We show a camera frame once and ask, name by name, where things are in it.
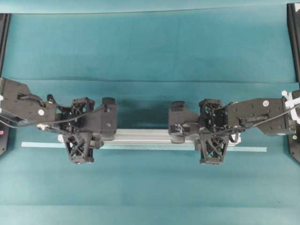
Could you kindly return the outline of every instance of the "screw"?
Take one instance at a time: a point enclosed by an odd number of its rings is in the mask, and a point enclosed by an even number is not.
[[[262,103],[262,105],[264,107],[268,107],[269,106],[269,101],[268,100],[264,100],[263,103]]]
[[[43,115],[45,114],[45,112],[44,112],[44,110],[39,109],[39,110],[38,110],[38,114],[39,114],[40,116],[43,116]]]

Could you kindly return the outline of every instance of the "teal tablecloth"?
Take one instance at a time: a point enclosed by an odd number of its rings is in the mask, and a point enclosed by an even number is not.
[[[13,15],[3,76],[69,105],[117,99],[120,128],[166,128],[167,108],[296,90],[285,6],[106,15]],[[300,222],[300,166],[285,137],[258,130],[220,166],[196,152],[96,150],[74,165],[34,127],[11,130],[0,158],[0,224],[273,224]]]

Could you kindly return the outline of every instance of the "wire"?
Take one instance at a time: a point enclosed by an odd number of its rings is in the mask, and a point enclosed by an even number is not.
[[[10,125],[2,120],[0,120],[0,123],[3,123],[4,125],[10,127],[10,128],[24,128],[24,127],[29,127],[29,126],[35,126],[35,125],[38,125],[38,124],[56,124],[56,123],[66,123],[66,122],[71,122],[73,120],[77,120],[83,116],[87,116],[89,114],[92,114],[92,113],[95,113],[97,111],[99,111],[100,109],[102,109],[101,107],[92,111],[92,112],[86,112],[86,113],[83,113],[81,115],[78,115],[78,116],[75,116],[75,117],[72,117],[72,118],[69,118],[69,119],[65,119],[65,120],[55,120],[55,121],[41,121],[41,122],[34,122],[34,123],[29,123],[29,124],[24,124],[24,125],[19,125],[19,126],[14,126],[14,125]]]
[[[293,109],[296,109],[296,108],[299,108],[299,107],[300,107],[300,104],[294,106],[293,108],[290,108],[290,109],[284,111],[284,112],[281,113],[281,114],[278,114],[277,116],[274,116],[274,117],[271,117],[271,118],[269,118],[269,119],[267,119],[267,120],[264,120],[264,121],[262,121],[262,122],[256,123],[256,124],[254,124],[254,125],[252,125],[252,126],[250,126],[250,127],[234,127],[234,128],[230,128],[230,129],[227,129],[227,130],[221,130],[221,131],[218,131],[218,132],[211,132],[211,134],[212,134],[212,135],[219,135],[219,134],[222,134],[222,133],[224,133],[224,132],[233,131],[233,130],[238,130],[238,129],[250,129],[250,128],[255,128],[255,127],[257,127],[257,126],[259,126],[259,125],[261,125],[261,124],[267,123],[267,122],[269,122],[269,121],[271,121],[271,120],[274,120],[274,119],[277,119],[277,118],[279,118],[279,117],[281,117],[281,116],[283,116],[283,115],[286,115],[286,114],[288,114],[290,111],[292,111]]]
[[[290,109],[284,111],[284,112],[281,113],[281,114],[278,114],[277,116],[274,116],[274,117],[271,117],[271,118],[269,118],[269,119],[267,119],[267,120],[264,120],[264,121],[262,121],[262,122],[256,123],[256,124],[252,125],[252,126],[249,127],[249,128],[255,128],[255,127],[257,127],[257,126],[259,126],[259,125],[261,125],[261,124],[263,124],[263,123],[267,123],[267,122],[269,122],[269,121],[271,121],[271,120],[277,119],[277,118],[279,118],[279,117],[281,117],[281,116],[283,116],[283,115],[286,115],[287,113],[289,113],[290,111],[292,111],[293,109],[296,109],[296,108],[298,108],[298,107],[300,107],[300,104],[294,106],[293,108],[290,108]]]
[[[39,96],[37,96],[37,95],[32,95],[32,94],[29,94],[29,95],[23,95],[23,96],[20,96],[19,99],[20,99],[20,100],[24,100],[24,99],[34,99],[34,100],[36,100],[36,101],[39,102],[39,104],[40,104],[41,107],[45,107],[45,104],[44,104],[43,100],[42,100]]]

